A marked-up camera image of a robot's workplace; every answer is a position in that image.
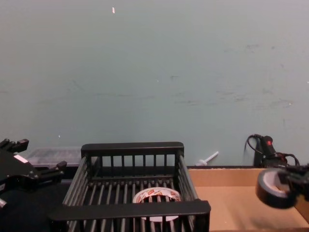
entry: roll of tape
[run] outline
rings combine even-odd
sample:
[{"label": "roll of tape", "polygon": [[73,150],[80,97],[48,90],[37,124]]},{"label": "roll of tape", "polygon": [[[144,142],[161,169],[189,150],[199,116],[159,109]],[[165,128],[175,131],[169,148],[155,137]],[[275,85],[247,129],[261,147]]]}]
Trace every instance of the roll of tape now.
[{"label": "roll of tape", "polygon": [[[132,202],[133,203],[140,203],[145,198],[151,197],[151,196],[166,196],[169,197],[177,202],[181,200],[180,194],[178,191],[173,190],[171,188],[164,188],[164,187],[156,187],[156,188],[146,188],[140,192],[138,192],[134,197]],[[178,216],[167,216],[166,221],[172,221],[174,219],[178,218]],[[150,221],[153,222],[162,222],[162,217],[150,217]]]},{"label": "roll of tape", "polygon": [[257,180],[256,195],[271,207],[290,208],[295,205],[296,196],[289,191],[288,185],[281,184],[278,172],[284,170],[273,168],[261,171]]}]

